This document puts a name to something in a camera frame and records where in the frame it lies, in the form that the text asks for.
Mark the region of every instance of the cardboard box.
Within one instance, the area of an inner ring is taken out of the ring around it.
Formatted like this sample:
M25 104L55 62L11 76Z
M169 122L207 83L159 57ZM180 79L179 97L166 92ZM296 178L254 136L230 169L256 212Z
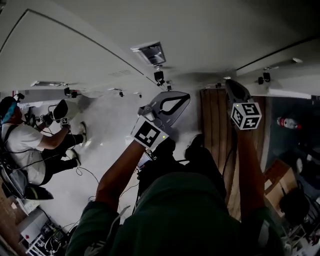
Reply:
M284 197L284 192L287 194L297 187L296 177L292 168L278 159L264 173L265 197L280 217L285 215L279 205L280 200Z

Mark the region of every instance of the shoe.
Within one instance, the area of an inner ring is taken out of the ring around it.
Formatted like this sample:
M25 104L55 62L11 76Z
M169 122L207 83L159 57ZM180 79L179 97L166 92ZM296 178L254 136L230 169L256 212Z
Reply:
M189 147L196 147L196 148L202 147L204 145L204 141L205 141L205 136L202 133L200 133L193 138Z
M75 159L76 160L76 167L80 167L81 166L80 157L79 157L78 153L74 149L67 150L66 156L70 160L71 159Z
M176 149L176 143L173 139L166 138L164 141L162 141L156 149L153 151L153 155L155 157L166 157L166 156L172 156L174 151Z
M194 149L200 148L204 145L205 137L202 133L196 135L191 144L187 147L187 149L184 151L184 158L187 160L190 160L192 157L192 151Z
M87 126L85 122L81 122L79 125L79 134L83 136L83 144L87 142Z

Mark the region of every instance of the white shirt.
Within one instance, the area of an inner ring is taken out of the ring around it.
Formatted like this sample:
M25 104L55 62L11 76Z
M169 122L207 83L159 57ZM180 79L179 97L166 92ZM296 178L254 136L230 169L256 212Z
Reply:
M2 125L2 141L5 139L6 133L11 125L11 123L4 123ZM11 152L21 152L27 149L34 149L40 144L43 136L44 135L42 133L31 126L20 124L10 133L5 147ZM29 150L27 152L18 154L11 153L10 155L19 168L29 165L33 162L43 160L41 153L35 150ZM28 181L30 183L40 185L45 178L46 165L44 161L41 161L24 168L24 170L26 170L28 173Z

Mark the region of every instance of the cable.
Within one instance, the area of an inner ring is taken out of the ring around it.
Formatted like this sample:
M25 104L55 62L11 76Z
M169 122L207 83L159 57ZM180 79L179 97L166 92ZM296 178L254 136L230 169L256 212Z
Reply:
M48 214L45 212L45 210L43 210L41 207L39 207L39 209L44 212L45 216L46 216L46 217L48 218L48 220L50 221L51 219L50 219L50 217L48 216Z
M77 145L77 141L76 141L76 138L75 136L71 133L71 130L70 130L70 134L72 135L73 139L74 139L74 146L70 149L70 150L73 150L75 148L75 146Z
M53 237L57 232L59 232L60 230L63 230L64 228L66 228L66 227L68 227L68 226L70 226L70 225L72 225L72 224L74 224L74 225L71 227L71 228L73 228L79 221L80 221L80 219L78 219L77 222L73 222L73 223L70 223L70 224L68 224L68 225L65 225L65 226L59 228L58 230L56 230L55 232L53 232L53 234L52 234L52 235L48 238L48 240L45 242L44 248L45 248L46 250L48 250L48 249L47 249L47 243L50 241L51 248L53 249L53 246L52 246L52 243L51 243L52 237Z
M77 167L76 170L75 170L76 174L78 174L79 176L82 176L82 175L83 175L83 172L82 172L80 169L84 169L84 170L86 170L88 173L91 173L91 175L95 178L96 182L98 182L98 184L99 184L99 181L98 181L97 177L96 177L91 171L87 170L86 168Z
M29 149L26 149L26 150L24 150L24 151L19 151L19 152L14 152L14 151L4 151L4 152L2 152L2 154L5 154L5 153L21 154L21 153L25 153L25 152L27 152L27 151L38 151L38 152L42 153L42 151L41 151L41 150L38 150L38 149L36 149L36 148L29 148Z
M226 166L227 166L227 162L228 162L228 159L231 155L231 152L234 150L235 146L233 145L232 148L230 148L230 151L225 159L225 162L224 162L224 166L223 166L223 171L222 171L222 178L225 176L225 170L226 170Z
M54 135L54 134L52 133L52 131L50 130L49 127L44 127L44 128L41 130L41 128L40 128L36 123L35 123L35 126L38 128L38 131L39 131L39 132L44 132L44 133L46 133L46 134L51 134L52 136Z
M55 158L55 157L58 157L58 156L61 156L61 155L60 155L60 154L56 154L56 155L50 156L50 157L48 157L48 158L46 158L46 159L42 159L42 160L35 161L35 162L30 163L30 164L27 164L27 165L25 165L25 166L23 166L23 167L21 167L21 168L13 169L13 170L10 169L10 170L11 170L11 171L19 171L19 170L21 170L21 169L23 169L23 168L26 168L26 167L29 167L29 166L31 166L31 165L33 165L33 164L40 163L40 162L42 162L42 161L46 161L46 160L48 160L48 159L50 159L50 158Z
M136 187L136 186L138 186L138 185L139 185L139 182L138 182L137 185L134 185L134 186L129 187L127 190L125 190L124 192L122 192L122 194L119 196L119 198L122 197L122 195L123 195L124 193L126 193L129 189L134 188L134 187Z

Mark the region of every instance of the green shirt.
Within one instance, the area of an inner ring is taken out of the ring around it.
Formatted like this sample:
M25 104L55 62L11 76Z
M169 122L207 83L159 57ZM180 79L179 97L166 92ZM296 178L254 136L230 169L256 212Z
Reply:
M213 183L198 173L158 178L121 226L118 216L106 203L90 202L66 255L284 255L266 208L240 223Z

